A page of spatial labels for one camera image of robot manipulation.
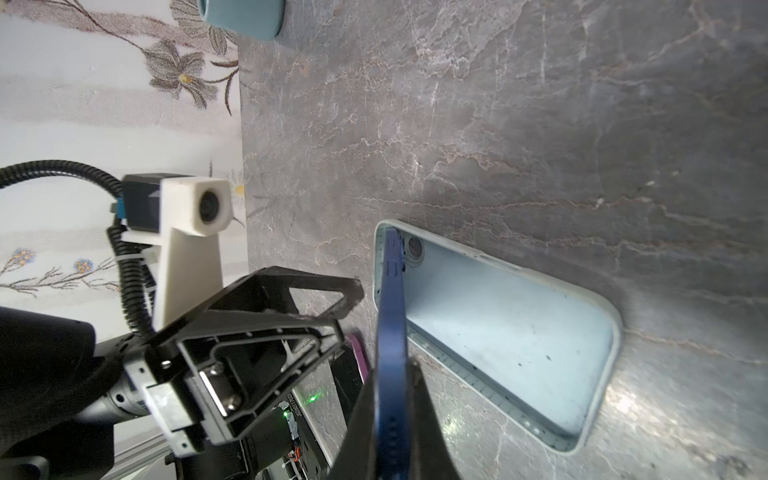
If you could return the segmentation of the light blue phone case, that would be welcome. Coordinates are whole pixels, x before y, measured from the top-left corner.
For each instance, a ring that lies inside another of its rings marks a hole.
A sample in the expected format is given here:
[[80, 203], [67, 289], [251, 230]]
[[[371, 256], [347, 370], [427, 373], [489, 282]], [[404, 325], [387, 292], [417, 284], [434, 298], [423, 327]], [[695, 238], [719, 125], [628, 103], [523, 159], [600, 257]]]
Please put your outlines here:
[[408, 338], [550, 450], [586, 442], [622, 342], [603, 296], [415, 226], [375, 230], [374, 282], [399, 266]]

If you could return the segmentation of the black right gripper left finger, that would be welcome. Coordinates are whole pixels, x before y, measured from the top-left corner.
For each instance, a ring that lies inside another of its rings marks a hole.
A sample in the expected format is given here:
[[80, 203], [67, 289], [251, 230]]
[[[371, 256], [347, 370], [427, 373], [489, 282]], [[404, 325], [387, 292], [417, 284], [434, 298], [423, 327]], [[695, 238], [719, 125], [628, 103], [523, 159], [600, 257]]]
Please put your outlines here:
[[328, 480], [376, 479], [375, 386], [370, 371], [347, 426], [345, 438], [327, 476]]

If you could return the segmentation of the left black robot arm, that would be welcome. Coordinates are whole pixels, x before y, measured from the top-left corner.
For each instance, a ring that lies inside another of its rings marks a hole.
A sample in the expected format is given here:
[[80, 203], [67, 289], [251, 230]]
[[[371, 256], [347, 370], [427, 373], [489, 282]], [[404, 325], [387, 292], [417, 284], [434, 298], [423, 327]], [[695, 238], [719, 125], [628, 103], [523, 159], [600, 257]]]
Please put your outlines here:
[[98, 342], [89, 323], [2, 309], [2, 477], [99, 479], [115, 426], [145, 416], [180, 478], [247, 478], [295, 457], [279, 405], [342, 346], [361, 283], [273, 266], [225, 284], [226, 180], [37, 160], [3, 168], [1, 184], [46, 177], [113, 197], [110, 265], [129, 331]]

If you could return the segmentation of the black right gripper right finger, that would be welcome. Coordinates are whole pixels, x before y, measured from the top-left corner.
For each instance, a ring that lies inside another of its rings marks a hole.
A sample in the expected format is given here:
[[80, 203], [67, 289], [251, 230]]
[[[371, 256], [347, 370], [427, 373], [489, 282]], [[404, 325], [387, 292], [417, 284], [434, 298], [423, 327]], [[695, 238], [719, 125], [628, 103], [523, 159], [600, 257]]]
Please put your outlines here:
[[411, 422], [410, 479], [458, 479], [419, 362], [408, 361]]

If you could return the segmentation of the black smartphone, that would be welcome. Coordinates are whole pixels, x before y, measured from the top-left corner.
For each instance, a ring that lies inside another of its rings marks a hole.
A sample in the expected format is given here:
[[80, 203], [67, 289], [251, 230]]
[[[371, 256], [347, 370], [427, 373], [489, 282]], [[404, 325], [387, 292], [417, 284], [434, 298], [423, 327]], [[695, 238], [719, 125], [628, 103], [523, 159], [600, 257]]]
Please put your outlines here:
[[369, 372], [360, 337], [355, 333], [346, 334], [343, 345], [330, 358], [329, 365], [344, 420], [348, 424]]

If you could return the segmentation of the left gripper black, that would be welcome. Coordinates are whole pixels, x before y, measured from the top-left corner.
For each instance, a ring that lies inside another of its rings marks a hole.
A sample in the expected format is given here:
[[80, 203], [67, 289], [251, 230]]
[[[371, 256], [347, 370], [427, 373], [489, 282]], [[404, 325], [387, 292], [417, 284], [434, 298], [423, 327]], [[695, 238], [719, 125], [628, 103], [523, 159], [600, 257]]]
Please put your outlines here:
[[207, 305], [298, 315], [297, 292], [329, 294], [333, 303], [318, 317], [200, 317], [163, 342], [124, 335], [98, 344], [96, 357], [115, 354], [122, 372], [75, 420], [115, 425], [151, 416], [182, 458], [239, 441], [342, 345], [337, 320], [363, 300], [364, 288], [357, 278], [272, 266]]

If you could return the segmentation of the blue smartphone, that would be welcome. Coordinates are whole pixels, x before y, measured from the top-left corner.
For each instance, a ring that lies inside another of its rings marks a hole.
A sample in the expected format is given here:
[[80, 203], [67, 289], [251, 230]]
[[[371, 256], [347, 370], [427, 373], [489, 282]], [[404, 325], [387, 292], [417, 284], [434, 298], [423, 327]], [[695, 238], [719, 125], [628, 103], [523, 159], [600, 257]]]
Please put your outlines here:
[[376, 475], [379, 479], [406, 479], [411, 433], [403, 241], [393, 227], [383, 234], [375, 387]]

